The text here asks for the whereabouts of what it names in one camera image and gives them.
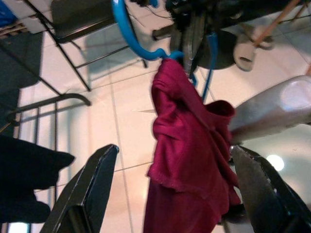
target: black base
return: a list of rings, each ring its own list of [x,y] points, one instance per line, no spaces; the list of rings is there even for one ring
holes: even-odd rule
[[[226,31],[218,33],[218,56],[215,69],[224,69],[235,64],[233,50],[236,42],[237,37],[234,34]],[[203,44],[202,53],[198,66],[209,69],[210,53],[207,41]]]

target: chair seat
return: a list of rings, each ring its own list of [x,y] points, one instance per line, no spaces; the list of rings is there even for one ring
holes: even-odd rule
[[[51,3],[54,34],[59,43],[115,22],[110,0],[54,0]]]

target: maroon fabric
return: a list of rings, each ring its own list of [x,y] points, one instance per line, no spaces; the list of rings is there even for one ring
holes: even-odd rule
[[[183,68],[165,59],[152,97],[158,114],[157,139],[144,233],[208,233],[230,205],[240,203],[228,165],[234,115],[226,101],[203,105]]]

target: blue cable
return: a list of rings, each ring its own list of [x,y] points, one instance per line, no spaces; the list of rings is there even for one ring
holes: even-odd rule
[[[205,83],[205,87],[203,90],[202,100],[205,102],[207,97],[207,91],[209,90],[209,85],[213,76],[213,70],[216,66],[217,62],[217,55],[218,55],[218,39],[216,33],[211,33],[207,36],[208,46],[210,50],[210,66],[209,66],[209,73],[207,76],[207,80]]]

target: red sweater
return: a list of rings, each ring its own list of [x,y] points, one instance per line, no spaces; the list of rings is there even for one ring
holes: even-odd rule
[[[157,139],[144,233],[209,233],[230,205],[240,203],[228,165],[233,107],[203,105],[181,65],[163,60],[152,97]]]

